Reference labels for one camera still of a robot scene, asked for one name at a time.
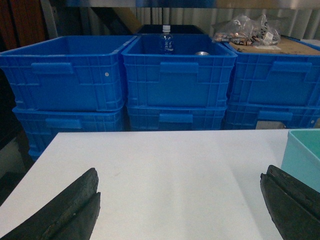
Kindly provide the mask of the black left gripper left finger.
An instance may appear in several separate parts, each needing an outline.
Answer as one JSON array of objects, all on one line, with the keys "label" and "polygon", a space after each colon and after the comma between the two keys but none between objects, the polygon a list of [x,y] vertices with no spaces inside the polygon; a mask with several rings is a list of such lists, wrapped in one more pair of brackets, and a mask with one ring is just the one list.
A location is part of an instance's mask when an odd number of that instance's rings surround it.
[{"label": "black left gripper left finger", "polygon": [[88,169],[2,240],[89,240],[101,208],[99,177]]}]

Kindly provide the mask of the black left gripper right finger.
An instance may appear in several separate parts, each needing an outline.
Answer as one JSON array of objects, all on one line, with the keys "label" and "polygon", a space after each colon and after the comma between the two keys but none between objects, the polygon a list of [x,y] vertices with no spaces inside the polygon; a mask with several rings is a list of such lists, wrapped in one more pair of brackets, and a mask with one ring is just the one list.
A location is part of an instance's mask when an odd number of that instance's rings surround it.
[{"label": "black left gripper right finger", "polygon": [[269,165],[260,189],[271,220],[284,240],[320,238],[320,193],[280,168]]}]

